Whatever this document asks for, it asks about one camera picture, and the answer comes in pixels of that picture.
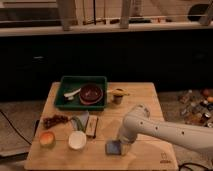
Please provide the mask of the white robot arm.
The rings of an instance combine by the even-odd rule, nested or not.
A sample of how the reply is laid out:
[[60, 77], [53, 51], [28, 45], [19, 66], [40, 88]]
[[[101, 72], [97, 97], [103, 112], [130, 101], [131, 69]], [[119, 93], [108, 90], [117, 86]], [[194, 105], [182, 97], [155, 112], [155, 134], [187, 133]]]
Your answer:
[[213, 128], [153, 120], [143, 105], [124, 115], [117, 138], [133, 144], [139, 134], [152, 136], [213, 158]]

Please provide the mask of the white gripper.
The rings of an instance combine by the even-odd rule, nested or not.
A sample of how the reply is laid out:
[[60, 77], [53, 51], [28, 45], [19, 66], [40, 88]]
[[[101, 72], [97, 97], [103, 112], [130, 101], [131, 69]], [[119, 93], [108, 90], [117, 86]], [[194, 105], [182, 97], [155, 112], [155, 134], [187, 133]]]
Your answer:
[[136, 134], [121, 126], [118, 130], [117, 139], [123, 144], [133, 144], [136, 141]]

